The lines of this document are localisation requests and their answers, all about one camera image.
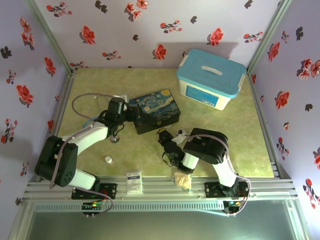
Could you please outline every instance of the plastic bag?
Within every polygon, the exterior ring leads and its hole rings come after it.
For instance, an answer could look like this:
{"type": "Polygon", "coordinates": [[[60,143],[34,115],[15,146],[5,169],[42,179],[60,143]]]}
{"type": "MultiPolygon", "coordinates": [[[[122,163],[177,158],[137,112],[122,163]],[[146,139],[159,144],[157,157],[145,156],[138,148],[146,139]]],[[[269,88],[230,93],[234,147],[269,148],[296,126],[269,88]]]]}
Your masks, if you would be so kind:
{"type": "Polygon", "coordinates": [[[191,174],[185,174],[181,171],[176,171],[173,174],[173,182],[175,183],[175,185],[182,188],[186,192],[188,193],[192,192],[192,186],[191,186],[192,175],[191,174]]]}

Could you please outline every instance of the green table surface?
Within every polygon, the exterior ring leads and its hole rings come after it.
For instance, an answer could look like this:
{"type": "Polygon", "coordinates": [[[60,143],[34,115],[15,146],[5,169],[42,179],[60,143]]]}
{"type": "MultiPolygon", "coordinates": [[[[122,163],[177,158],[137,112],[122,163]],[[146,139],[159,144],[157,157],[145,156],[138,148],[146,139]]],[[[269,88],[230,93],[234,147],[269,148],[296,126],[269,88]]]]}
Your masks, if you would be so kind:
{"type": "MultiPolygon", "coordinates": [[[[274,177],[266,144],[246,78],[234,99],[220,111],[180,95],[177,69],[173,68],[83,68],[79,69],[59,129],[59,136],[79,131],[85,118],[73,112],[72,100],[84,93],[127,94],[130,99],[163,89],[170,89],[180,111],[179,122],[167,130],[175,135],[179,129],[188,134],[193,128],[218,131],[228,137],[229,155],[234,170],[245,177],[274,177]]],[[[108,108],[105,98],[84,96],[75,103],[82,114],[95,117],[108,108]]],[[[156,130],[138,135],[132,122],[119,132],[120,141],[105,139],[84,150],[77,158],[77,168],[98,176],[124,176],[141,171],[144,176],[172,176],[175,167],[161,159],[164,152],[156,130]],[[105,157],[113,159],[111,164],[105,157]]],[[[199,161],[194,176],[217,177],[211,164],[199,161]]]]}

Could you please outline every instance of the white bottle cap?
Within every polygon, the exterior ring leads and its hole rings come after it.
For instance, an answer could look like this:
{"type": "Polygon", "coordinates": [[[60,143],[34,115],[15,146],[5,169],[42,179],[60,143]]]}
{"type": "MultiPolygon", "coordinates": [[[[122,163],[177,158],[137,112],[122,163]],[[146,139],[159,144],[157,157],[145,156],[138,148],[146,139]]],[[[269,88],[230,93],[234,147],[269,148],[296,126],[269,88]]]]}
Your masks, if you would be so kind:
{"type": "Polygon", "coordinates": [[[112,158],[109,157],[109,156],[106,156],[104,160],[105,160],[105,162],[106,162],[107,164],[112,163],[112,158]]]}

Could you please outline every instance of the white container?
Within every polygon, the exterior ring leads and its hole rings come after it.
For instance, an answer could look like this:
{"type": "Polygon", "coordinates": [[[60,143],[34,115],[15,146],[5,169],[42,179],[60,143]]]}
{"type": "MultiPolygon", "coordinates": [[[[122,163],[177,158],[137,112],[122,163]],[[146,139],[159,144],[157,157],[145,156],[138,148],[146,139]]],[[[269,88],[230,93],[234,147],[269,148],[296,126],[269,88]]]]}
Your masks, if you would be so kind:
{"type": "Polygon", "coordinates": [[[177,70],[180,94],[223,110],[244,82],[244,65],[199,49],[192,49],[177,70]]]}

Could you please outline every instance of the small card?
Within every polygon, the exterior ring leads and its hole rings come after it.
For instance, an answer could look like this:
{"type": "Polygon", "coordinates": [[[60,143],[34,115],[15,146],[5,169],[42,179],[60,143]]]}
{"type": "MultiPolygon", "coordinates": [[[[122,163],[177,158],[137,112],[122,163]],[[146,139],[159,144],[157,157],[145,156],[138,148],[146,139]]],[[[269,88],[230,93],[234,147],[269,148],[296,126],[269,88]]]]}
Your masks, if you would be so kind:
{"type": "Polygon", "coordinates": [[[140,171],[126,174],[126,192],[127,194],[142,194],[142,177],[140,171]]]}

